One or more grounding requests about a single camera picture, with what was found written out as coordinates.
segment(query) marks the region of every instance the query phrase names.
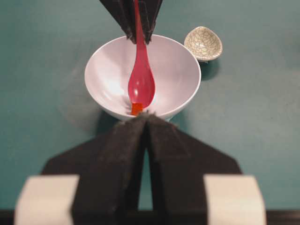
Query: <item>orange food piece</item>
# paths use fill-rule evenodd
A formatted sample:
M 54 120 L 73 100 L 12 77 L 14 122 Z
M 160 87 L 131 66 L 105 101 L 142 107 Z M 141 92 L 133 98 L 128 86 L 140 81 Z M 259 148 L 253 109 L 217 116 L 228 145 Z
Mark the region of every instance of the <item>orange food piece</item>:
M 143 111 L 142 103 L 132 103 L 131 115 L 137 116 L 142 111 Z

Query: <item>spoon handle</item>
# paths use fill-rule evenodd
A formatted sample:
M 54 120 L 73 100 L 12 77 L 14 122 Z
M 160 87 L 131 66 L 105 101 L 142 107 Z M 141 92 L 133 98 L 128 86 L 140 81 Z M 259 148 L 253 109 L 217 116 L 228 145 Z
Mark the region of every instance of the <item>spoon handle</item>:
M 142 22 L 138 0 L 135 0 L 135 30 L 136 30 L 136 59 L 147 60 L 147 49 L 143 35 Z

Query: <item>red spoon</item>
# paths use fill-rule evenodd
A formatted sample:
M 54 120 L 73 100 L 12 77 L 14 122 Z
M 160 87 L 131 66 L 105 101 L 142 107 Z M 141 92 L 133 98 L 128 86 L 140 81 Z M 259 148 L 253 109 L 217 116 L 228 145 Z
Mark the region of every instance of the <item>red spoon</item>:
M 136 29 L 136 57 L 129 83 L 128 94 L 133 109 L 146 108 L 153 100 L 155 84 L 148 61 L 147 48 L 144 41 L 138 0 L 135 0 L 135 29 Z

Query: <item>bowl rim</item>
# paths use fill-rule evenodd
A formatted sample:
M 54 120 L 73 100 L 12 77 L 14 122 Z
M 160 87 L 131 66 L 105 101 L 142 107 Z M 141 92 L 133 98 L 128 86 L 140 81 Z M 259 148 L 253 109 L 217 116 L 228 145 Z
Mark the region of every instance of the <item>bowl rim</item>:
M 184 47 L 184 48 L 191 54 L 191 56 L 194 58 L 195 63 L 196 63 L 197 68 L 198 68 L 198 72 L 199 72 L 199 73 L 198 73 L 198 74 L 199 74 L 198 84 L 197 84 L 197 86 L 196 86 L 194 92 L 192 93 L 192 95 L 191 95 L 184 103 L 182 103 L 181 105 L 177 106 L 176 108 L 174 108 L 174 109 L 172 109 L 172 110 L 169 110 L 169 111 L 167 111 L 167 112 L 164 112 L 164 113 L 162 113 L 162 114 L 156 114 L 156 116 L 158 116 L 158 117 L 160 117 L 160 118 L 167 119 L 167 118 L 169 118 L 169 117 L 172 117 L 172 114 L 174 114 L 174 112 L 176 113 L 176 111 L 179 112 L 181 109 L 183 109 L 184 106 L 186 106 L 186 105 L 192 100 L 192 98 L 195 96 L 195 94 L 197 93 L 197 91 L 198 91 L 198 89 L 199 89 L 199 87 L 200 87 L 200 83 L 201 83 L 201 68 L 200 68 L 199 62 L 198 62 L 197 58 L 194 56 L 194 54 L 193 54 L 188 48 L 186 48 L 183 44 L 181 44 L 180 42 L 175 41 L 174 39 L 171 39 L 171 38 L 169 38 L 169 37 L 162 36 L 162 35 L 153 34 L 152 36 L 159 37 L 159 38 L 163 38 L 163 39 L 168 39 L 168 40 L 170 40 L 170 41 L 172 41 L 172 42 L 175 42 L 175 43 L 181 45 L 182 47 Z M 91 59 L 92 59 L 99 51 L 101 51 L 101 49 L 104 48 L 106 45 L 109 45 L 111 42 L 117 41 L 117 40 L 122 39 L 122 38 L 127 38 L 127 37 L 126 37 L 126 36 L 121 36 L 121 37 L 118 37 L 118 38 L 115 38 L 115 39 L 113 39 L 113 40 L 108 41 L 108 42 L 105 43 L 104 45 L 100 46 L 100 47 L 99 47 L 99 48 L 98 48 L 98 49 L 90 56 L 90 58 L 89 58 L 89 60 L 88 60 L 88 62 L 87 62 L 87 64 L 86 64 L 86 66 L 85 66 L 85 70 L 84 70 L 84 83 L 85 83 L 85 87 L 86 87 L 88 93 L 91 95 L 91 97 L 94 99 L 94 101 L 96 101 L 96 102 L 100 105 L 100 107 L 101 107 L 103 110 L 105 110 L 105 111 L 108 112 L 108 113 L 111 113 L 111 114 L 116 115 L 117 118 L 127 118 L 127 119 L 132 119 L 132 118 L 135 118 L 136 116 L 129 115 L 129 114 L 124 114 L 124 113 L 119 113 L 119 112 L 116 112 L 116 111 L 114 111 L 114 110 L 112 110 L 112 109 L 106 107 L 106 106 L 103 106 L 101 102 L 99 102 L 98 100 L 96 100 L 96 98 L 93 96 L 93 94 L 91 93 L 91 91 L 89 90 L 89 87 L 88 87 L 88 85 L 87 85 L 87 77 L 88 77 L 88 75 L 87 75 L 87 68 L 88 68 L 88 66 L 89 66 L 89 64 L 90 64 L 90 62 L 91 62 Z
M 213 32 L 211 29 L 209 29 L 209 28 L 207 28 L 207 27 L 199 26 L 199 27 L 196 27 L 196 28 L 192 29 L 192 30 L 187 34 L 187 36 L 186 36 L 185 39 L 184 39 L 184 46 L 186 47 L 186 43 L 188 42 L 188 41 L 187 41 L 188 36 L 190 36 L 195 30 L 198 30 L 198 29 L 200 29 L 200 28 L 204 28 L 204 29 L 208 30 L 210 33 L 212 33 L 212 34 L 217 38 L 218 42 L 220 43 L 220 50 L 219 50 L 218 54 L 214 55 L 214 56 L 211 57 L 211 58 L 205 58 L 205 57 L 201 57 L 200 55 L 196 55 L 196 54 L 193 54 L 193 53 L 192 53 L 192 54 L 197 58 L 197 60 L 201 60 L 201 61 L 211 61 L 211 60 L 215 60 L 216 58 L 218 58 L 218 57 L 222 54 L 222 52 L 223 52 L 223 44 L 222 44 L 222 41 L 221 41 L 221 39 L 219 38 L 219 36 L 218 36 L 215 32 Z

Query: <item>small crackle-glaze dish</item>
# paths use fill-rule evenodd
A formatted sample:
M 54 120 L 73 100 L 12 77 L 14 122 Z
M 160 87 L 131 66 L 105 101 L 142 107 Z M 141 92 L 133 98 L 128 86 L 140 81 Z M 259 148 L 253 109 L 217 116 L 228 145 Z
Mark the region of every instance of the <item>small crackle-glaze dish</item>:
M 184 46 L 201 62 L 214 60 L 223 51 L 220 38 L 207 27 L 197 27 L 189 32 L 184 40 Z

